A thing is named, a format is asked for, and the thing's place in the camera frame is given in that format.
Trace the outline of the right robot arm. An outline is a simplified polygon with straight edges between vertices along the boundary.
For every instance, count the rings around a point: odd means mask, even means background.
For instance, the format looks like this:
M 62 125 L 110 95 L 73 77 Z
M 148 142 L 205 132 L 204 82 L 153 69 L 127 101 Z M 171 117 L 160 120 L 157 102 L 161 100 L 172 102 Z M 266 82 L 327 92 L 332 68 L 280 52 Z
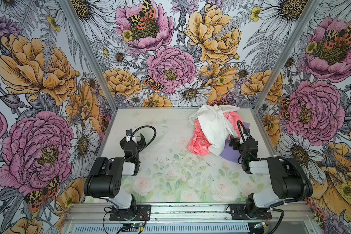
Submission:
M 227 213 L 233 220 L 271 219 L 271 211 L 285 203 L 310 197 L 313 187 L 296 159 L 258 158 L 258 141 L 232 138 L 229 146 L 240 152 L 240 163 L 247 174 L 268 175 L 270 186 L 247 196 L 243 204 L 230 204 Z

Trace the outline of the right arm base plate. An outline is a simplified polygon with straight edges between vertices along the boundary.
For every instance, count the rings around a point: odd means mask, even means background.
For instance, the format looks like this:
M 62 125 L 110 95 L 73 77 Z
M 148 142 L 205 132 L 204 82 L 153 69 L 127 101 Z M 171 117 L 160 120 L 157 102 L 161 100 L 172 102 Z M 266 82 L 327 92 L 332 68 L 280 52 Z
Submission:
M 229 204 L 225 212 L 231 215 L 232 220 L 272 219 L 272 214 L 269 209 L 256 207 L 248 208 L 248 206 L 243 203 Z

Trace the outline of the purple cloth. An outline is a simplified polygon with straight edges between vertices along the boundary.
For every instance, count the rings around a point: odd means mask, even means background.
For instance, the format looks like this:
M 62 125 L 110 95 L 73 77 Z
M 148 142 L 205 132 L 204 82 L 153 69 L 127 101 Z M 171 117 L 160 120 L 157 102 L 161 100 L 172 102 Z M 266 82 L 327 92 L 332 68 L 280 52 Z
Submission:
M 238 130 L 239 130 L 239 133 L 241 134 L 241 136 L 234 137 L 233 135 L 229 135 L 227 140 L 225 141 L 225 148 L 220 156 L 228 161 L 241 164 L 242 157 L 246 157 L 248 154 L 247 153 L 248 151 L 247 150 L 244 150 L 244 151 L 234 150 L 232 147 L 229 146 L 231 138 L 233 138 L 233 137 L 234 138 L 244 138 L 242 130 L 246 129 L 246 127 L 244 126 L 244 123 L 242 121 L 237 121 L 237 124 L 238 124 Z

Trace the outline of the aluminium mounting rail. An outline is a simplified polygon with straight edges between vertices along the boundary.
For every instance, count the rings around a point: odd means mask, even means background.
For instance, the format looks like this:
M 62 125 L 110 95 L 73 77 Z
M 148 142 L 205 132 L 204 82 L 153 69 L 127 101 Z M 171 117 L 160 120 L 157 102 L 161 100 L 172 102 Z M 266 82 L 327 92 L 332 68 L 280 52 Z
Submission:
M 102 224 L 103 219 L 110 223 L 104 208 L 111 203 L 75 204 L 65 224 Z M 201 203 L 152 203 L 149 223 L 199 223 L 233 222 L 226 212 L 227 202 Z M 305 202 L 289 203 L 279 206 L 285 212 L 283 221 L 312 221 L 313 215 Z

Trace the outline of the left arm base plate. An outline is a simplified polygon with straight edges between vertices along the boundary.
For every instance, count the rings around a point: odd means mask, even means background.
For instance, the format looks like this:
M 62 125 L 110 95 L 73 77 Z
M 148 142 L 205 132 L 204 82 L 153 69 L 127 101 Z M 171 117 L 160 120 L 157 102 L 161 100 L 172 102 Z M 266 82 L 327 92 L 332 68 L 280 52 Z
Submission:
M 110 221 L 148 221 L 151 217 L 151 205 L 136 205 L 128 209 L 113 210 Z

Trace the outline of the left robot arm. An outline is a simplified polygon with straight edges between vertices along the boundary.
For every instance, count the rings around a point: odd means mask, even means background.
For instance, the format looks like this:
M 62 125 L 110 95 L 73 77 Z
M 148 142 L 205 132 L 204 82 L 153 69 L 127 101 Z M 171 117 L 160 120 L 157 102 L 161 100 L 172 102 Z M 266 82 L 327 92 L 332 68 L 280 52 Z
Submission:
M 139 172 L 139 150 L 145 146 L 145 137 L 124 137 L 120 146 L 125 156 L 122 158 L 97 158 L 84 184 L 86 196 L 103 199 L 112 203 L 111 218 L 132 220 L 138 213 L 136 199 L 121 188 L 124 176 L 135 176 Z

